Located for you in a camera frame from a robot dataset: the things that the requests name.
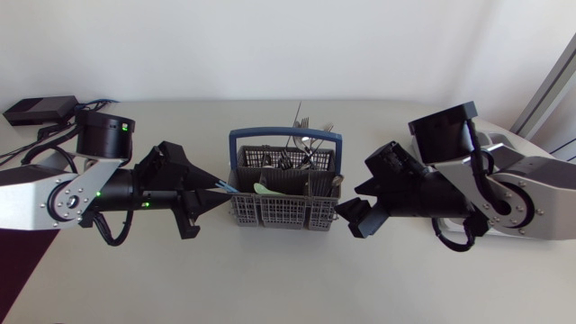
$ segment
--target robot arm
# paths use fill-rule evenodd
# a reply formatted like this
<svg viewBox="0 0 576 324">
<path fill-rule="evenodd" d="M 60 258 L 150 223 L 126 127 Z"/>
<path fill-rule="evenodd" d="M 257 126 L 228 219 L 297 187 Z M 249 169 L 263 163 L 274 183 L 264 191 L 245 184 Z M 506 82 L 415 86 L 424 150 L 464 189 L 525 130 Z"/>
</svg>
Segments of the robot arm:
<svg viewBox="0 0 576 324">
<path fill-rule="evenodd" d="M 376 150 L 365 161 L 373 178 L 355 189 L 377 197 L 376 204 L 355 198 L 336 207 L 353 234 L 366 238 L 388 217 L 416 216 L 431 218 L 436 235 L 457 251 L 490 228 L 518 237 L 576 239 L 576 166 L 525 155 L 507 134 L 479 139 L 476 115 L 474 104 L 465 103 L 411 122 L 419 161 L 396 142 Z M 468 242 L 447 240 L 439 218 L 463 219 Z"/>
<path fill-rule="evenodd" d="M 110 245 L 119 245 L 136 210 L 170 209 L 182 239 L 196 237 L 202 213 L 226 202 L 226 193 L 209 191 L 219 179 L 188 161 L 184 149 L 162 142 L 134 169 L 120 168 L 131 156 L 134 121 L 99 112 L 78 112 L 76 154 L 85 172 L 66 172 L 59 151 L 36 165 L 0 171 L 0 228 L 53 230 L 95 223 Z M 29 162 L 45 148 L 31 151 Z M 102 212 L 126 211 L 125 230 L 112 239 Z"/>
</svg>

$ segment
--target black router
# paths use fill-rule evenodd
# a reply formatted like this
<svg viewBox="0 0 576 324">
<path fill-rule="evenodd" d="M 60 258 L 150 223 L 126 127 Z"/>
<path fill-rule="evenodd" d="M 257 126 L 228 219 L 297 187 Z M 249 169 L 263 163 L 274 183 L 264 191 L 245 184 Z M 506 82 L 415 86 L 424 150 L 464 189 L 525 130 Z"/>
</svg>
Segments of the black router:
<svg viewBox="0 0 576 324">
<path fill-rule="evenodd" d="M 74 115 L 78 100 L 73 95 L 22 99 L 4 112 L 12 126 L 65 123 Z"/>
</svg>

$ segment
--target spoon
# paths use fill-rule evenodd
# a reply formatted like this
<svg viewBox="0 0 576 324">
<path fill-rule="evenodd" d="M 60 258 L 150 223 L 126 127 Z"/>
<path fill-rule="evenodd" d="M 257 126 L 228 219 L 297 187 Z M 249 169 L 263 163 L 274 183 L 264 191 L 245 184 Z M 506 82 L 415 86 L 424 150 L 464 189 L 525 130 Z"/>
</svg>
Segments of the spoon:
<svg viewBox="0 0 576 324">
<path fill-rule="evenodd" d="M 344 181 L 343 175 L 336 175 L 334 176 L 334 178 L 332 178 L 332 186 L 330 187 L 330 191 L 328 191 L 328 197 L 332 196 L 332 192 L 334 191 L 334 189 L 338 188 L 338 186 L 341 185 L 343 181 Z"/>
</svg>

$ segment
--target gray plastic basket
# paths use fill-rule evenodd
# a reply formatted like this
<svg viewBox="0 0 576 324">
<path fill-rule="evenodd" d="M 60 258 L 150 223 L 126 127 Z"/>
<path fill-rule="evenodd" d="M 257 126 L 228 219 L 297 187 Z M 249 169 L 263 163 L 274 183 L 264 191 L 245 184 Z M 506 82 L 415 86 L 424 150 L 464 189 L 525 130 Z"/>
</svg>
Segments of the gray plastic basket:
<svg viewBox="0 0 576 324">
<path fill-rule="evenodd" d="M 292 135 L 292 128 L 260 128 L 278 130 L 283 129 Z M 230 132 L 230 143 L 236 138 L 243 137 L 246 131 L 254 129 L 233 130 Z M 318 130 L 314 131 L 314 136 L 319 138 Z M 337 143 L 337 149 L 341 149 L 341 136 L 339 134 L 328 133 L 329 139 Z M 257 135 L 270 135 L 258 132 Z M 306 227 L 309 230 L 329 230 L 332 221 L 335 219 L 334 206 L 338 204 L 340 187 L 331 189 L 331 182 L 340 170 L 339 152 L 330 149 L 319 149 L 315 157 L 317 169 L 282 170 L 277 167 L 261 167 L 260 163 L 263 154 L 268 154 L 273 161 L 280 158 L 280 152 L 284 148 L 277 147 L 241 147 L 234 154 L 230 150 L 230 171 L 229 184 L 237 188 L 240 193 L 235 193 L 231 199 L 232 212 L 239 226 L 256 227 L 261 222 L 265 227 L 276 229 L 299 230 Z M 287 148 L 286 152 L 292 161 L 300 161 L 304 158 L 304 153 L 297 148 Z M 278 194 L 256 194 L 254 183 L 264 183 L 273 191 L 283 193 Z"/>
</svg>

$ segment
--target white wall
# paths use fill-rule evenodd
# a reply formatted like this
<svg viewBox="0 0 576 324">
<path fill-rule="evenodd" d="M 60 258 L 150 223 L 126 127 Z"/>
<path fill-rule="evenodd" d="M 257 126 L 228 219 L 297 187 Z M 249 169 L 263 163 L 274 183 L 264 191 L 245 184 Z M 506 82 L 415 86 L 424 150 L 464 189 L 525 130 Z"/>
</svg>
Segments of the white wall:
<svg viewBox="0 0 576 324">
<path fill-rule="evenodd" d="M 474 100 L 509 127 L 572 0 L 3 0 L 0 110 L 21 98 Z"/>
</svg>

